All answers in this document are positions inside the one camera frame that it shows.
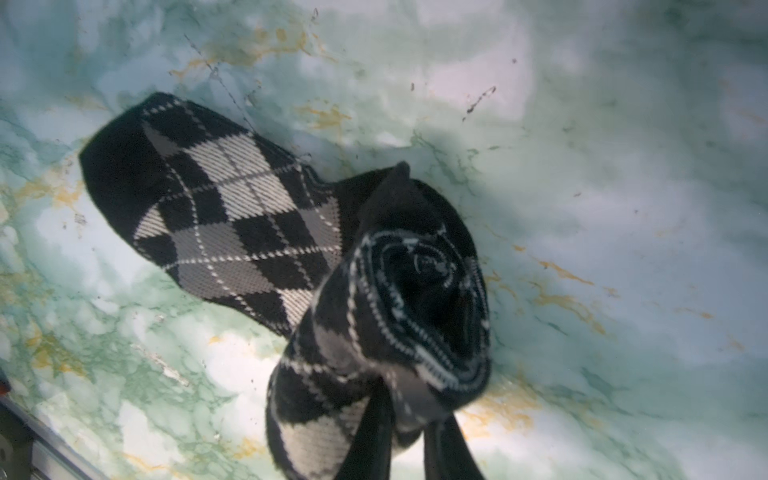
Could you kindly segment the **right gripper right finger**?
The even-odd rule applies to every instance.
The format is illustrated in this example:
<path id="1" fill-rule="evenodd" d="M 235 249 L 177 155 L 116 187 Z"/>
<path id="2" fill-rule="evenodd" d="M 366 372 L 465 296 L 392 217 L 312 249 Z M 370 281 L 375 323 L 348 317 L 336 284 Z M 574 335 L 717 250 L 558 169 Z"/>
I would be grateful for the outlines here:
<path id="1" fill-rule="evenodd" d="M 426 480 L 484 480 L 453 414 L 424 430 Z"/>

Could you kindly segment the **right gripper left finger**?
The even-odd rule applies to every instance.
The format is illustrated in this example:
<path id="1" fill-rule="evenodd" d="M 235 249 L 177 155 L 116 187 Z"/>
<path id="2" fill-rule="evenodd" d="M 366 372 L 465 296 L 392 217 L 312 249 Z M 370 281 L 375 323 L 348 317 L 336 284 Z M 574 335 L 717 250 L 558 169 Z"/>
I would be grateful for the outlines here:
<path id="1" fill-rule="evenodd" d="M 388 480 L 390 478 L 395 412 L 391 393 L 378 379 L 350 449 L 335 480 Z"/>

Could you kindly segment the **black grey argyle sock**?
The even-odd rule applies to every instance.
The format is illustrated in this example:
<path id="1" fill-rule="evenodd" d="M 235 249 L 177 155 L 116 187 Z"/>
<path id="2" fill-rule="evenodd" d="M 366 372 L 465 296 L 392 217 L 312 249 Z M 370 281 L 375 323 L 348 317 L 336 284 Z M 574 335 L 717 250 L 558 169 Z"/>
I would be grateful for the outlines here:
<path id="1" fill-rule="evenodd" d="M 479 398 L 490 312 L 471 234 L 406 163 L 326 182 L 259 134 L 155 93 L 81 151 L 113 230 L 187 293 L 284 338 L 265 409 L 289 479 L 334 479 L 378 379 L 392 458 Z"/>

